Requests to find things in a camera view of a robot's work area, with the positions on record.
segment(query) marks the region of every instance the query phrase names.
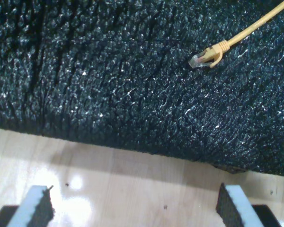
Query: white foam strip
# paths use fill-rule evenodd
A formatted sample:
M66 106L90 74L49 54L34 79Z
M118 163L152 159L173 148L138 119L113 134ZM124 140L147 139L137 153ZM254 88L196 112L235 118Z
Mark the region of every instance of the white foam strip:
M239 185L227 185L226 190L239 212L244 227L264 227Z
M32 186L7 227L27 227L46 190L46 186Z

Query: black foam block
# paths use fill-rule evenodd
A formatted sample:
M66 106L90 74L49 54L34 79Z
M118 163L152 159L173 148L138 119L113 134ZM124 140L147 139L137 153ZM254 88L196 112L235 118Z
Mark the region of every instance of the black foam block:
M0 128L284 175L280 2L0 1Z

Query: wooden floor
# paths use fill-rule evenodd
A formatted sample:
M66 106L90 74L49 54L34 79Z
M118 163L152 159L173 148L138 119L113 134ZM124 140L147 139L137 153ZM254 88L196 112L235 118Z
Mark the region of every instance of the wooden floor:
M0 130L0 209L51 190L49 227L222 227L219 186L240 184L284 227L284 177Z

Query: black textured fabric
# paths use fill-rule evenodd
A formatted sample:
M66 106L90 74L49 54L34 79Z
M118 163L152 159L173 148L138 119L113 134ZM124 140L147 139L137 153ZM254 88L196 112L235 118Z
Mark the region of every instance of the black textured fabric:
M0 128L284 175L280 2L0 1Z

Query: ethernet cable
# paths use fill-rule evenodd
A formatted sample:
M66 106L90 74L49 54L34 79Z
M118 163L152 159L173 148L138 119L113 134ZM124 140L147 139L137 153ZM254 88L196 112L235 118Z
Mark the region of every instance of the ethernet cable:
M228 41L223 40L222 42L219 42L218 44L206 48L201 53L193 56L192 59L188 62L189 65L192 68L198 68L203 66L210 66L210 68L213 68L216 64L218 64L221 61L223 54L227 52L231 46L243 40L245 37L247 37L256 29L258 29L260 26L265 24L267 21L269 21L271 18L273 18L283 9L284 9L284 1L276 8L274 8L272 11L270 11L265 16L263 16L260 20L258 20L257 22L255 22L254 24L252 24L251 26L249 26L248 28L246 28L244 31L240 32L236 36L234 36L232 39Z

